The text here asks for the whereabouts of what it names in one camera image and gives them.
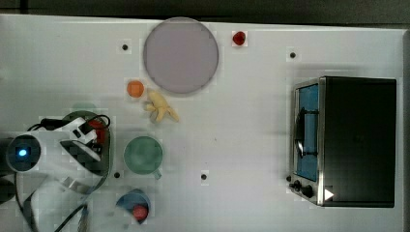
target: red button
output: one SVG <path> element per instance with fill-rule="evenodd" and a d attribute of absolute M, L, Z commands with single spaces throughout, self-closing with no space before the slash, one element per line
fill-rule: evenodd
<path fill-rule="evenodd" d="M 247 35 L 245 35 L 244 32 L 237 32 L 234 36 L 233 36 L 233 43 L 235 43 L 236 45 L 243 45 L 245 43 L 245 39 L 247 38 Z"/>

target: round plate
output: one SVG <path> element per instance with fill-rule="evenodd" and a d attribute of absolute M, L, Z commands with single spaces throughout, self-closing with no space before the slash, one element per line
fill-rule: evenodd
<path fill-rule="evenodd" d="M 178 94 L 205 86 L 219 61 L 214 35 L 202 23 L 187 17 L 173 17 L 158 25 L 145 42 L 143 56 L 154 82 Z"/>

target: metal frame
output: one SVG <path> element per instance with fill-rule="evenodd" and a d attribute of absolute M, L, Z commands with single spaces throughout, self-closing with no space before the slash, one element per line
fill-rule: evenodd
<path fill-rule="evenodd" d="M 319 85 L 319 116 L 318 116 L 318 132 L 317 132 L 317 148 L 318 148 L 318 154 L 317 154 L 317 176 L 318 179 L 316 182 L 313 182 L 309 179 L 306 179 L 304 177 L 298 176 L 295 173 L 295 155 L 297 156 L 297 152 L 295 149 L 294 145 L 294 137 L 295 137 L 295 122 L 296 118 L 298 116 L 298 109 L 299 109 L 299 89 L 303 87 L 308 87 L 310 85 Z M 324 173 L 323 173 L 323 168 L 324 168 L 324 133 L 325 133 L 325 96 L 326 96 L 326 77 L 320 77 L 316 78 L 310 81 L 306 81 L 300 84 L 295 85 L 293 89 L 293 100 L 292 100 L 292 118 L 293 118 L 293 123 L 291 123 L 291 163 L 290 165 L 290 170 L 292 170 L 291 177 L 292 177 L 292 182 L 299 181 L 301 182 L 302 186 L 307 186 L 311 185 L 313 188 L 313 196 L 311 198 L 307 198 L 304 196 L 300 191 L 296 191 L 293 188 L 291 189 L 292 192 L 296 193 L 297 195 L 300 195 L 304 199 L 310 201 L 313 204 L 316 204 L 318 206 L 323 206 L 324 205 Z"/>

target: red object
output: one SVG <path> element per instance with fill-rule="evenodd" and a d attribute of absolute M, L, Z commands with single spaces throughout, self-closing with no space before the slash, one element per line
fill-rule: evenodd
<path fill-rule="evenodd" d="M 136 205 L 132 210 L 133 217 L 137 220 L 143 220 L 148 217 L 148 210 L 144 206 Z"/>
<path fill-rule="evenodd" d="M 127 92 L 131 97 L 139 98 L 144 93 L 144 85 L 138 80 L 130 81 L 127 86 Z"/>
<path fill-rule="evenodd" d="M 235 43 L 236 45 L 243 45 L 245 43 L 245 40 L 247 39 L 247 35 L 245 35 L 245 32 L 237 32 L 234 36 L 233 36 L 233 43 Z"/>
<path fill-rule="evenodd" d="M 92 120 L 88 122 L 88 125 L 96 129 L 96 134 L 97 134 L 97 143 L 103 144 L 105 141 L 105 130 L 104 129 L 99 129 L 103 127 L 103 124 L 100 123 L 97 120 Z"/>

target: orange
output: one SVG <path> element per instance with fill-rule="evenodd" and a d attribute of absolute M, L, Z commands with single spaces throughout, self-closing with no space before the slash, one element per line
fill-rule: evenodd
<path fill-rule="evenodd" d="M 127 92 L 131 97 L 139 98 L 142 96 L 142 93 L 144 93 L 144 85 L 138 80 L 130 81 L 127 86 Z"/>

